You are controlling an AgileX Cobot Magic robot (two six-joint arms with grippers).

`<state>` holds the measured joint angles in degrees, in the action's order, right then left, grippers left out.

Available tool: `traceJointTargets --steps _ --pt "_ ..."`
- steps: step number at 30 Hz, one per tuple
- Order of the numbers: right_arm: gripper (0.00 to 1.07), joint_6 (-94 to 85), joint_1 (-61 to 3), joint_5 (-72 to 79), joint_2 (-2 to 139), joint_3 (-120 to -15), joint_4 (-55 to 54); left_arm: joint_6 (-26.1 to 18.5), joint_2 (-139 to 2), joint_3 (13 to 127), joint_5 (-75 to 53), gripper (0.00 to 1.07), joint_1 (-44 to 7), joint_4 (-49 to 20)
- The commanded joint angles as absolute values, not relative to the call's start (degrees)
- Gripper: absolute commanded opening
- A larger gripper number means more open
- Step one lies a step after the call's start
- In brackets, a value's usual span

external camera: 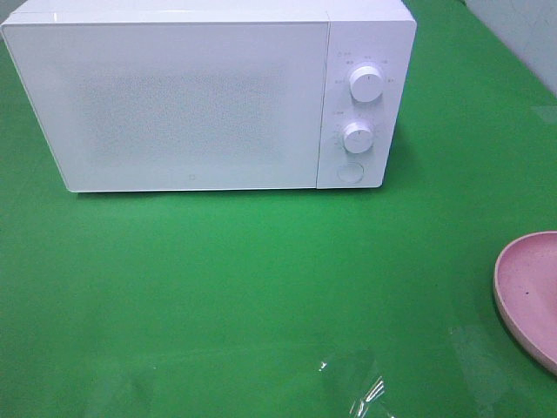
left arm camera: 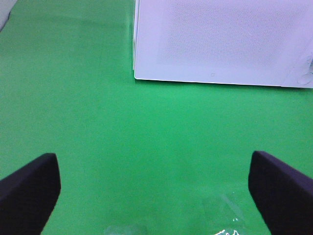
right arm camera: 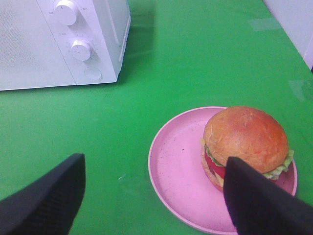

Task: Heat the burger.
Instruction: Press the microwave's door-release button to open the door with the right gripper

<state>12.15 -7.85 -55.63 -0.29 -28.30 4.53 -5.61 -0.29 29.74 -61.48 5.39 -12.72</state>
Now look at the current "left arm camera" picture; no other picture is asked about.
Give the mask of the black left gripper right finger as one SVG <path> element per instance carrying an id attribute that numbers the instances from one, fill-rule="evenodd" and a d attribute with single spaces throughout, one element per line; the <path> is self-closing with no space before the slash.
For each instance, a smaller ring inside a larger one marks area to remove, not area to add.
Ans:
<path id="1" fill-rule="evenodd" d="M 313 233 L 313 180 L 265 151 L 254 151 L 248 190 L 273 235 Z"/>

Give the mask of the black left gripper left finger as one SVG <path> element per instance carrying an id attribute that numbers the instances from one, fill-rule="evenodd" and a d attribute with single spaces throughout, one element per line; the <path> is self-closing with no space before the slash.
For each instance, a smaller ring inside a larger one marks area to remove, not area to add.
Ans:
<path id="1" fill-rule="evenodd" d="M 45 153 L 0 181 L 0 233 L 39 235 L 61 192 L 55 153 Z"/>

